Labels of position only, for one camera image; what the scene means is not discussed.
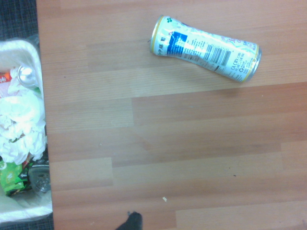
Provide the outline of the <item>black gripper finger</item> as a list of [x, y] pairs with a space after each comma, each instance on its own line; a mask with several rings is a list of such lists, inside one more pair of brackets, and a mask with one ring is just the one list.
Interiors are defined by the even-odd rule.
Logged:
[[128, 219], [121, 224], [116, 230], [142, 230], [143, 218], [138, 212], [129, 213]]

